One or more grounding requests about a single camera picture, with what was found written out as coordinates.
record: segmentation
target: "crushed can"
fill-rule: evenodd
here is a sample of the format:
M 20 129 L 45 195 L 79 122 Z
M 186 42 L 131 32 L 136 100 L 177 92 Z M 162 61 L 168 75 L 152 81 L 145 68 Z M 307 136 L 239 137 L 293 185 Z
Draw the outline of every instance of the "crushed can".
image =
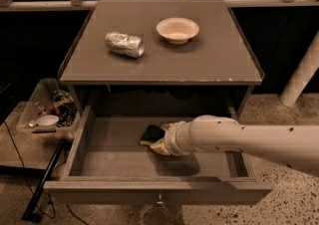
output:
M 105 43 L 111 51 L 132 58 L 139 58 L 144 52 L 142 38 L 119 32 L 111 32 L 106 35 Z

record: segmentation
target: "small table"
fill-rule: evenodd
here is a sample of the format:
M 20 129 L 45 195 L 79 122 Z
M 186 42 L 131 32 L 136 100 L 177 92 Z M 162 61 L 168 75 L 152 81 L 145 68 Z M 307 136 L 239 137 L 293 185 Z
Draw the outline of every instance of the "small table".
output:
M 198 35 L 169 44 L 156 31 L 169 17 L 195 21 Z M 143 38 L 143 56 L 110 52 L 104 39 L 112 31 Z M 262 72 L 223 0 L 100 0 L 75 45 L 60 80 L 83 112 L 66 176 L 47 182 L 49 192 L 70 203 L 158 205 L 254 204 L 270 192 L 255 181 L 242 153 L 163 157 L 139 145 L 150 123 L 220 115 L 232 105 L 240 114 L 261 83 Z M 104 89 L 83 106 L 84 86 Z M 167 91 L 181 87 L 212 92 L 179 99 Z

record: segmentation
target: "drawer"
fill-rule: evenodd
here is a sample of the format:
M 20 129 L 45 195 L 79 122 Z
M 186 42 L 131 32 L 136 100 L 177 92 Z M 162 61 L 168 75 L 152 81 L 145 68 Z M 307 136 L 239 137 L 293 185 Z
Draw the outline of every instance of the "drawer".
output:
M 160 156 L 139 145 L 151 123 L 173 116 L 109 114 L 86 106 L 63 176 L 44 188 L 77 204 L 245 204 L 271 191 L 257 182 L 243 153 Z

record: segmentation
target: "clear plastic bin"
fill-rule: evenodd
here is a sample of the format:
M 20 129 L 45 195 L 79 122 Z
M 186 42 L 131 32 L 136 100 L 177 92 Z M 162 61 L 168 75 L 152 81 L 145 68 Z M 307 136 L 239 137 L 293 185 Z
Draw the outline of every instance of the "clear plastic bin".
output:
M 30 133 L 33 138 L 40 140 L 44 144 L 58 143 L 61 138 L 73 140 L 80 121 L 78 112 L 71 126 L 31 127 L 29 125 L 31 120 L 40 116 L 37 104 L 45 108 L 51 107 L 54 102 L 52 99 L 53 91 L 57 89 L 67 90 L 57 79 L 43 79 L 38 83 L 16 126 L 19 132 Z

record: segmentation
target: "tabletop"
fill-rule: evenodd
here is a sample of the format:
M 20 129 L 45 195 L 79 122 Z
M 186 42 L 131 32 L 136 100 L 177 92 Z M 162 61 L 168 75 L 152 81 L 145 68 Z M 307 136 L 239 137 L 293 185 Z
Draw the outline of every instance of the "tabletop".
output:
M 157 32 L 166 18 L 199 26 L 183 45 Z M 117 31 L 141 37 L 138 59 L 106 48 Z M 223 0 L 100 0 L 61 75 L 66 84 L 259 85 L 262 73 Z

